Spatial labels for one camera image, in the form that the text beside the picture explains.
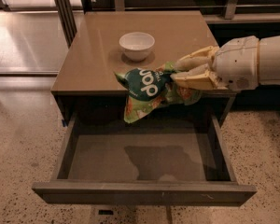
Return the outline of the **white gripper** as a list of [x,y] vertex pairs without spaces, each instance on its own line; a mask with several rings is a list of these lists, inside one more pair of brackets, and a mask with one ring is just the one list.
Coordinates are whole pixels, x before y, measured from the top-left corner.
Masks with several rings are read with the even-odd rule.
[[258,85],[259,40],[255,36],[235,38],[219,46],[207,46],[175,62],[171,79],[182,88],[201,91],[254,90]]

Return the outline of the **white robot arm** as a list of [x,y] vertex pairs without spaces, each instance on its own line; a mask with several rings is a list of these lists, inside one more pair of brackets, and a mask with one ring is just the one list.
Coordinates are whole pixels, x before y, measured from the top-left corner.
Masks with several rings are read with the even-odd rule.
[[195,90],[254,90],[280,85],[280,35],[234,38],[222,47],[209,46],[179,59],[171,79]]

